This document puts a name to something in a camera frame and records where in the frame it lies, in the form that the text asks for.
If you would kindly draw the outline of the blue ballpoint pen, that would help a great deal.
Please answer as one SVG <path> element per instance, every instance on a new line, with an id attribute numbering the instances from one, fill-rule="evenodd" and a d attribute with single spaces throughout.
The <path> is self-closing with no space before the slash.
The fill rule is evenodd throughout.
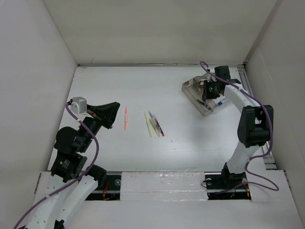
<path id="1" fill-rule="evenodd" d="M 210 110 L 210 106 L 205 102 L 205 101 L 201 101 L 201 100 L 197 100 L 197 102 L 202 105 L 203 107 L 205 107 L 206 109 Z"/>

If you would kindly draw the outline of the orange pen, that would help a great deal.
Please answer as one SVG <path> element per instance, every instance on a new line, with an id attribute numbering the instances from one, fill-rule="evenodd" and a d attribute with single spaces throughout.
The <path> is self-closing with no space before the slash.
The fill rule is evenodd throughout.
<path id="1" fill-rule="evenodd" d="M 124 130 L 126 131 L 128 127 L 128 108 L 125 107 L 124 111 Z"/>

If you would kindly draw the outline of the clear compartment desk organizer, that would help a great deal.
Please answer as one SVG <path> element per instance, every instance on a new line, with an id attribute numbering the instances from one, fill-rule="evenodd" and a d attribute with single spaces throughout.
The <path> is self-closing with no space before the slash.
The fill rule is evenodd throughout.
<path id="1" fill-rule="evenodd" d="M 221 106 L 225 106 L 230 102 L 228 98 L 222 94 L 216 99 L 202 99 L 204 82 L 209 82 L 211 76 L 209 74 L 204 74 L 202 76 L 196 76 L 182 84 L 182 92 L 191 101 L 191 103 L 196 107 L 202 116 L 208 116 L 213 113 Z"/>

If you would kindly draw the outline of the yellow highlighter pen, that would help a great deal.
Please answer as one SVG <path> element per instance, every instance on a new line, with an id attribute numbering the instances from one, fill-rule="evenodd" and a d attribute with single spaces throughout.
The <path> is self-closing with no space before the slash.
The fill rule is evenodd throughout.
<path id="1" fill-rule="evenodd" d="M 148 128 L 149 136 L 152 137 L 153 132 L 152 132 L 151 124 L 150 124 L 150 119 L 149 119 L 147 113 L 144 114 L 144 117 L 145 117 L 146 125 L 147 125 L 147 128 Z"/>
<path id="2" fill-rule="evenodd" d="M 155 125 L 154 121 L 150 118 L 150 119 L 149 119 L 149 122 L 150 122 L 150 124 L 152 125 L 152 127 L 153 127 L 153 129 L 154 129 L 156 135 L 157 135 L 158 137 L 160 137 L 161 134 L 160 134 L 160 132 L 159 132 L 157 126 Z"/>

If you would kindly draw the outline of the red gel pen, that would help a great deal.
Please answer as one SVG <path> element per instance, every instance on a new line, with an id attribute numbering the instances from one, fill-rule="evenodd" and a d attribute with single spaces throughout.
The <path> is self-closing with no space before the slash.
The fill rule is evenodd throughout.
<path id="1" fill-rule="evenodd" d="M 164 136 L 164 132 L 163 132 L 163 130 L 162 130 L 160 124 L 159 124 L 159 121 L 158 121 L 157 117 L 154 115 L 153 118 L 155 120 L 155 123 L 156 123 L 156 126 L 157 126 L 159 132 L 161 133 L 162 136 Z"/>

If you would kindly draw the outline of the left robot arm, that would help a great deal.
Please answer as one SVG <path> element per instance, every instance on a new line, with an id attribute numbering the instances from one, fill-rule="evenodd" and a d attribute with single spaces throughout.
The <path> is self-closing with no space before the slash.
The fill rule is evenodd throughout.
<path id="1" fill-rule="evenodd" d="M 101 127 L 112 128 L 120 104 L 93 106 L 74 97 L 65 108 L 80 126 L 77 130 L 66 126 L 57 132 L 57 155 L 45 196 L 21 217 L 35 211 L 26 229 L 65 229 L 86 198 L 106 185 L 107 171 L 95 165 L 100 150 L 96 135 Z"/>

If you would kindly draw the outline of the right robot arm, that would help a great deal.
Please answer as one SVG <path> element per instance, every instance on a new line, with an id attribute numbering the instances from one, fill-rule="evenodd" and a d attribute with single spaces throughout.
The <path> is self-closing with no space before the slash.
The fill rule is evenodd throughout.
<path id="1" fill-rule="evenodd" d="M 258 158 L 256 151 L 266 143 L 273 146 L 274 108 L 264 105 L 250 95 L 239 80 L 232 79 L 228 66 L 215 67 L 213 73 L 207 63 L 201 61 L 200 66 L 210 75 L 203 83 L 202 99 L 216 99 L 223 95 L 241 114 L 237 128 L 238 144 L 217 180 L 221 192 L 225 193 L 249 184 L 246 174 L 250 162 Z"/>

